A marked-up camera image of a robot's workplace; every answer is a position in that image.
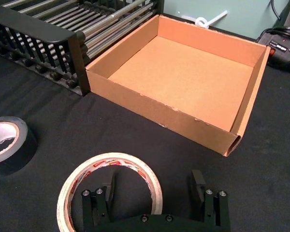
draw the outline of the black electrical tape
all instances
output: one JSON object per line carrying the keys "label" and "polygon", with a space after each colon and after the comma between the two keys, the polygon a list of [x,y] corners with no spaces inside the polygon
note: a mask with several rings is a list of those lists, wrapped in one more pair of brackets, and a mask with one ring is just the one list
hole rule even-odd
{"label": "black electrical tape", "polygon": [[37,141],[23,120],[0,117],[0,174],[11,174],[23,168],[36,149]]}

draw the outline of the black tabletop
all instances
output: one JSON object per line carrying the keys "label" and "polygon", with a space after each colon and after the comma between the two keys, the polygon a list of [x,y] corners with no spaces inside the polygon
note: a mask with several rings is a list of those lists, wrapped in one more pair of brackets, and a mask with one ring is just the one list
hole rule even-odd
{"label": "black tabletop", "polygon": [[[290,74],[266,68],[239,147],[228,158],[89,93],[80,97],[0,57],[0,116],[25,120],[38,140],[33,159],[0,177],[0,232],[58,231],[61,187],[85,160],[123,152],[147,163],[163,192],[163,213],[190,217],[191,170],[229,194],[234,232],[290,232]],[[93,174],[92,190],[103,171]],[[80,195],[73,219],[81,230]],[[150,213],[146,183],[116,171],[112,219]]]}

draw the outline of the roll of tape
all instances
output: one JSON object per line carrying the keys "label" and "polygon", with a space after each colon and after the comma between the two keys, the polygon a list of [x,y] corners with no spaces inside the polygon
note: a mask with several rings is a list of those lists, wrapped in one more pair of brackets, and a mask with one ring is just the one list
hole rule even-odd
{"label": "roll of tape", "polygon": [[0,117],[0,174],[11,174],[24,167],[36,148],[36,139],[23,120]]}
{"label": "roll of tape", "polygon": [[57,222],[61,232],[74,232],[71,203],[77,186],[98,168],[119,165],[136,171],[148,184],[151,199],[151,214],[162,213],[162,191],[154,172],[140,159],[124,153],[105,153],[92,157],[78,166],[64,183],[58,198]]}

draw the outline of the black power tool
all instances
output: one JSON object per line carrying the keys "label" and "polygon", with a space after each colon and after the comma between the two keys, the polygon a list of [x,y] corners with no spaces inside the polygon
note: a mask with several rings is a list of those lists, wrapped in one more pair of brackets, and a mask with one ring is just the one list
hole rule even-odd
{"label": "black power tool", "polygon": [[281,17],[277,18],[276,26],[264,30],[257,42],[272,48],[268,62],[270,66],[290,72],[290,1]]}

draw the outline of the open cardboard box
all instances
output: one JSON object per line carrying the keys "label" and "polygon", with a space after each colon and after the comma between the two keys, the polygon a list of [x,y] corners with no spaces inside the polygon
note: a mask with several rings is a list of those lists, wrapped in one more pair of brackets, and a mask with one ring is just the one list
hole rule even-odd
{"label": "open cardboard box", "polygon": [[90,63],[87,75],[92,92],[228,156],[269,50],[157,15]]}

